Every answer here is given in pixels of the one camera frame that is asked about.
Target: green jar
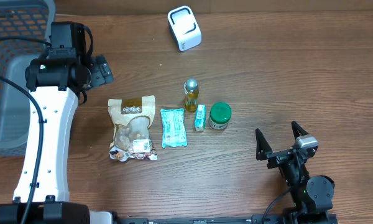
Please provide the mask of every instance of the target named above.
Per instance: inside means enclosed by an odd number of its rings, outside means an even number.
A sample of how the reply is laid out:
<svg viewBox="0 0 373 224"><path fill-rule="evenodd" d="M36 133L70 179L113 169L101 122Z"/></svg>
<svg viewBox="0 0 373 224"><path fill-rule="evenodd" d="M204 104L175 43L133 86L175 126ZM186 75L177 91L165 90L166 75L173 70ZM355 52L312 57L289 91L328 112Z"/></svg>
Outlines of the green jar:
<svg viewBox="0 0 373 224"><path fill-rule="evenodd" d="M228 104L223 102L216 103L211 107L209 124L214 129L224 129L228 126L231 115L232 110Z"/></svg>

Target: wooden table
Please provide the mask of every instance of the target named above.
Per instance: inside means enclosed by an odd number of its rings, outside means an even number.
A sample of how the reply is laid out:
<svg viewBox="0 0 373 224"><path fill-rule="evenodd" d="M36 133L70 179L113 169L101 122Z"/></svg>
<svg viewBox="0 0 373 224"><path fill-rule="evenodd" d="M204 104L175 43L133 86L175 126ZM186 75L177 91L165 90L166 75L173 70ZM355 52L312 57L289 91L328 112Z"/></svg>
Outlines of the wooden table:
<svg viewBox="0 0 373 224"><path fill-rule="evenodd" d="M180 53L166 15L58 17L89 26L115 82L88 92L73 120L71 201L122 217L240 217L263 213L285 189L256 161L255 128L274 149L293 144L296 120L320 143L310 175L336 182L340 223L373 223L373 11L197 15L202 43ZM208 109L233 109L224 131L194 131L188 147L161 148L160 109L181 108L183 83L199 81ZM155 95L150 133L158 161L110 160L110 98ZM0 203L10 203L22 157L0 157ZM290 197L272 209L291 206Z"/></svg>

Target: plastic bag of bread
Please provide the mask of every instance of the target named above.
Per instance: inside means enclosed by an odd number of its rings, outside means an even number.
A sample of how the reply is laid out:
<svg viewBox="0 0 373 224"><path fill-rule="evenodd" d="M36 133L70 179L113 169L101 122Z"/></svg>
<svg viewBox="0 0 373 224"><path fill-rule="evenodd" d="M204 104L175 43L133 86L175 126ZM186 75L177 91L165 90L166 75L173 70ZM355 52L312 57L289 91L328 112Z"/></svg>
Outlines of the plastic bag of bread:
<svg viewBox="0 0 373 224"><path fill-rule="evenodd" d="M109 156L121 162L131 159L157 160L148 128L155 118L155 96L108 101L114 133Z"/></svg>

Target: barcode label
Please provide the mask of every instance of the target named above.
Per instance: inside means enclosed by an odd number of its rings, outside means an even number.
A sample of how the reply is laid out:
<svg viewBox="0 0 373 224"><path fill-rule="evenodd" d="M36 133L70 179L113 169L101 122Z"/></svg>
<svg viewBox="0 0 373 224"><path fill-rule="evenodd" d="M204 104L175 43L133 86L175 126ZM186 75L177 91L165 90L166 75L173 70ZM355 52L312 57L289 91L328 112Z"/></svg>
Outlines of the barcode label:
<svg viewBox="0 0 373 224"><path fill-rule="evenodd" d="M171 135L166 135L166 143L170 144L172 142L172 137Z"/></svg>
<svg viewBox="0 0 373 224"><path fill-rule="evenodd" d="M150 152L149 139L137 139L132 142L132 151L134 153Z"/></svg>
<svg viewBox="0 0 373 224"><path fill-rule="evenodd" d="M201 119L203 114L203 110L198 110L198 115L196 116L197 119Z"/></svg>

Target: blue packet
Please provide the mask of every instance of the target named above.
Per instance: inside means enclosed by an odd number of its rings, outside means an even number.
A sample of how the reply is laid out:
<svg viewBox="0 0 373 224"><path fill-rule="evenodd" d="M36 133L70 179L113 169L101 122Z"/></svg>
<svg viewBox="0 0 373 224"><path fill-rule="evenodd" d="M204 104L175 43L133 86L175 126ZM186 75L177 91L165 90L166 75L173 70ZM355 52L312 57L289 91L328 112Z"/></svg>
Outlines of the blue packet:
<svg viewBox="0 0 373 224"><path fill-rule="evenodd" d="M163 123L162 147L187 146L187 134L184 126L184 109L161 109Z"/></svg>

